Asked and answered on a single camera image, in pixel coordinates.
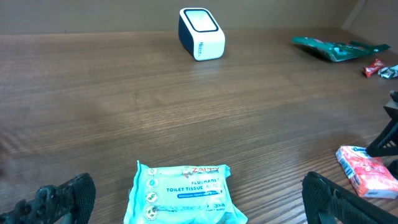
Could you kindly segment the red coffee stick sachet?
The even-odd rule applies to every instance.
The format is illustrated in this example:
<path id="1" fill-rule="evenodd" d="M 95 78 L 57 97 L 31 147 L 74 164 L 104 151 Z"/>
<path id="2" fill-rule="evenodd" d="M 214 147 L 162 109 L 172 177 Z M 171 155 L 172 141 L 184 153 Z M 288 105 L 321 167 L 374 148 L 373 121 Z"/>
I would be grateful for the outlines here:
<path id="1" fill-rule="evenodd" d="M 367 78 L 369 78 L 385 66 L 386 65 L 384 64 L 384 62 L 381 59 L 377 58 L 372 64 L 363 67 L 363 73 Z"/>

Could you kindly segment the teal wet wipes pack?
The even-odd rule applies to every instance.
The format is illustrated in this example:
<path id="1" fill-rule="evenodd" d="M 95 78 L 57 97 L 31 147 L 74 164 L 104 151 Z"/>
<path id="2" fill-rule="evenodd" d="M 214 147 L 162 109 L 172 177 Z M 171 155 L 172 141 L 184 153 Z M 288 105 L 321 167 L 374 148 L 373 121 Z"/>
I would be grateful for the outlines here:
<path id="1" fill-rule="evenodd" d="M 137 162 L 123 223 L 247 223 L 232 202 L 230 175 L 225 164 L 149 167 Z"/>

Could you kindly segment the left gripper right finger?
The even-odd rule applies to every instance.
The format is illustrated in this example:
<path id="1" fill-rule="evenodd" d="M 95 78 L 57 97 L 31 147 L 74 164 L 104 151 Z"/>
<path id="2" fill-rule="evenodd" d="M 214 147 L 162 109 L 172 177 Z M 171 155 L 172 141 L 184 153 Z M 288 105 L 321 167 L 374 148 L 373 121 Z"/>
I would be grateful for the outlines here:
<path id="1" fill-rule="evenodd" d="M 316 172 L 303 178 L 302 198 L 308 224 L 397 224 L 396 216 Z"/>

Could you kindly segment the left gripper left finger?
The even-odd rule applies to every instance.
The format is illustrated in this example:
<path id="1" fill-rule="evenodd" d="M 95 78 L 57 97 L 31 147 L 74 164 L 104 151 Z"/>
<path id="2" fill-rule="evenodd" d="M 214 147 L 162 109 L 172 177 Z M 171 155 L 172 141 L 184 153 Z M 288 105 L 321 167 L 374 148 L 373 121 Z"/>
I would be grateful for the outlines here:
<path id="1" fill-rule="evenodd" d="M 1 223 L 51 224 L 71 215 L 72 223 L 87 224 L 95 198 L 95 183 L 88 173 L 83 173 L 62 185 L 41 187 L 32 200 L 21 200 L 13 210 L 2 213 Z"/>

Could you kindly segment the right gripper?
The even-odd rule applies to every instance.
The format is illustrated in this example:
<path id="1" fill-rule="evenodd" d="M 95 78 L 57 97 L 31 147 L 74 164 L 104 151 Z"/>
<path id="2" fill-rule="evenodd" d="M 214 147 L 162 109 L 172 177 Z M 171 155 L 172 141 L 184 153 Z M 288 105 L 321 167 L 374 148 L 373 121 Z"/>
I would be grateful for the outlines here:
<path id="1" fill-rule="evenodd" d="M 382 133 L 366 148 L 371 157 L 384 157 L 397 155 L 397 117 L 398 117 L 398 92 L 391 91 L 390 101 L 384 109 L 392 119 Z"/>

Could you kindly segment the small red snack box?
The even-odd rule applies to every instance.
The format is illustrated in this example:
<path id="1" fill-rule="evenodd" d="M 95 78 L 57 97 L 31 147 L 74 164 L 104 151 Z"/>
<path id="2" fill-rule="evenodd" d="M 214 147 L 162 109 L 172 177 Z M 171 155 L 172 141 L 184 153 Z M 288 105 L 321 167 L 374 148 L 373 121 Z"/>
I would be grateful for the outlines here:
<path id="1" fill-rule="evenodd" d="M 364 147 L 341 146 L 336 158 L 360 197 L 397 198 L 397 179 L 380 157 L 371 157 Z"/>

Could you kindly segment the green 3M gloves bag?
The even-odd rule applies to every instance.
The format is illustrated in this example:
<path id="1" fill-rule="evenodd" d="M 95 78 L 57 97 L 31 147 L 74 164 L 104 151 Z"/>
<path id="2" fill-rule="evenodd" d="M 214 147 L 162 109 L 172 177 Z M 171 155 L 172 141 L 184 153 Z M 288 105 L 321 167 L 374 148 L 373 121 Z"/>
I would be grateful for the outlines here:
<path id="1" fill-rule="evenodd" d="M 348 44 L 345 44 L 339 42 L 327 42 L 311 37 L 294 37 L 292 42 L 296 45 L 309 47 L 332 62 L 341 62 L 352 58 L 365 57 L 390 49 L 390 46 L 387 44 L 368 45 L 356 41 L 351 41 Z"/>

